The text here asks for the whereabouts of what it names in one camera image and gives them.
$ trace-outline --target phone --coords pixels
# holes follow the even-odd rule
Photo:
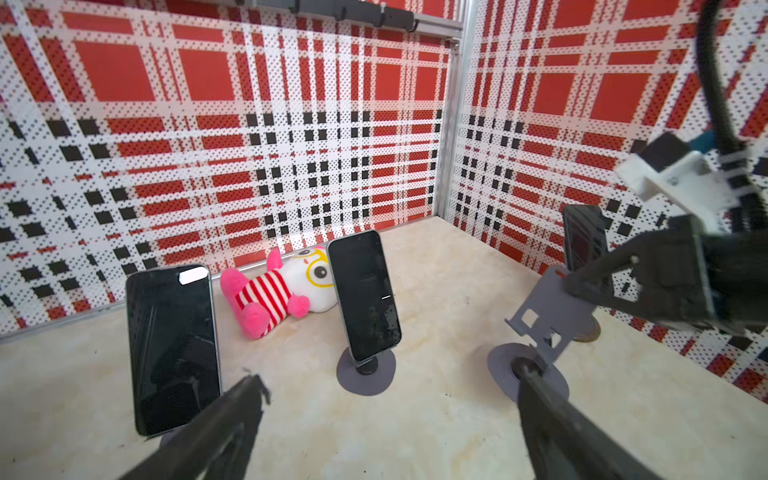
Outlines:
[[[381,237],[368,230],[335,239],[328,245],[328,261],[349,352],[362,365],[402,338]]]
[[[210,272],[202,265],[137,272],[125,281],[139,435],[186,425],[221,396]]]
[[[575,272],[608,252],[605,218],[597,205],[566,205],[563,207],[565,229],[565,266]],[[612,276],[603,277],[601,290],[614,292]]]

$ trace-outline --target beige table surface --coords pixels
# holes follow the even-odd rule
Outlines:
[[[522,341],[503,319],[538,275],[436,217],[382,241],[403,338],[376,397],[336,381],[338,307],[249,342],[214,284],[224,387],[248,369],[273,393],[248,478],[534,478],[485,360]],[[575,406],[665,478],[768,477],[768,406],[598,318],[557,362]],[[0,478],[116,478],[157,448],[134,431],[123,310],[0,344],[0,435]]]

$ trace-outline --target pink plush toy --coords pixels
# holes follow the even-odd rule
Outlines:
[[[266,258],[266,273],[248,280],[230,268],[221,274],[221,291],[235,312],[243,333],[260,339],[288,315],[325,312],[336,305],[331,269],[322,247],[301,250],[283,265],[280,252]]]

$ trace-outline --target red and white striped shirt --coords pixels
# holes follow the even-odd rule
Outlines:
[[[278,323],[288,316],[288,299],[291,293],[283,280],[283,276],[277,270],[259,275],[235,296],[237,305],[244,308],[248,303],[261,303],[270,313],[270,324],[264,330],[262,336],[271,332]]]

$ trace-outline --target red and white checkered backdrop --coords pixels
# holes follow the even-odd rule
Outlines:
[[[613,168],[664,131],[692,140],[707,129],[694,57],[701,0],[479,3],[454,160],[454,224],[543,272],[564,262],[564,204],[600,205],[611,248],[682,214],[662,196],[641,202]],[[718,57],[730,113],[741,137],[768,157],[768,3],[723,6]],[[768,160],[750,168],[768,186]],[[636,298],[628,273],[614,285]],[[762,331],[693,335],[611,313],[768,402]]]
[[[442,40],[178,0],[8,0],[0,30],[0,334],[432,213]]]

